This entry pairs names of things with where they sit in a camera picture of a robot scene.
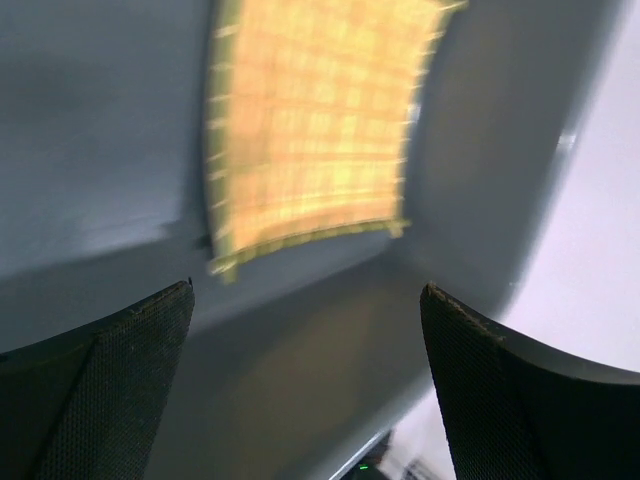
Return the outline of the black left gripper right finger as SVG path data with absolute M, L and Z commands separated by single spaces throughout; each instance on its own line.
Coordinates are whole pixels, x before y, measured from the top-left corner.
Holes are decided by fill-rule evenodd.
M 420 313 L 457 478 L 638 478 L 638 373 L 546 345 L 433 283 Z

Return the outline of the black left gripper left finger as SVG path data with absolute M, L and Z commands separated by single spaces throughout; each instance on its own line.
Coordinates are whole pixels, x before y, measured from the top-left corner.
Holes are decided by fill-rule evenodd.
M 179 281 L 2 354 L 2 478 L 143 478 L 193 310 Z

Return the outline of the square woven bamboo tray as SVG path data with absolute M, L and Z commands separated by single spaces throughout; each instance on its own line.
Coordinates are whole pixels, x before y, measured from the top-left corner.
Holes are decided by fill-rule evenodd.
M 223 1 L 204 94 L 210 272 L 399 237 L 419 91 L 460 1 Z

